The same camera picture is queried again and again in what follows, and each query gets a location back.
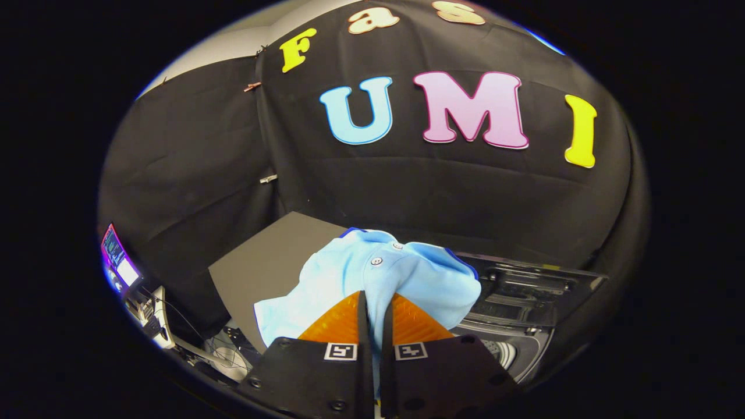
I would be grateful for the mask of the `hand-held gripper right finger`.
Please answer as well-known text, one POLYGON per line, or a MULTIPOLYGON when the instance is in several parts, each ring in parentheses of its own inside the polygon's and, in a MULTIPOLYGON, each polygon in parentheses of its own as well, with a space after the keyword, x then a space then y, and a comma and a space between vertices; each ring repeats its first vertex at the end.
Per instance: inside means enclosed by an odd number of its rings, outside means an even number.
POLYGON ((519 393, 479 337, 455 336, 406 297, 393 295, 381 347, 383 417, 482 418, 519 393))

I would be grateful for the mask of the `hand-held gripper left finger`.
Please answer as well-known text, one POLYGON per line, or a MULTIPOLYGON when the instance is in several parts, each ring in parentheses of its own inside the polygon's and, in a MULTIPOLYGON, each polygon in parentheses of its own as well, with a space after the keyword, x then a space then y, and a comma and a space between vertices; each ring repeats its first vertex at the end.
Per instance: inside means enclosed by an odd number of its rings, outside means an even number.
POLYGON ((275 339, 237 392, 275 418, 373 418, 365 293, 338 302, 298 339, 275 339))

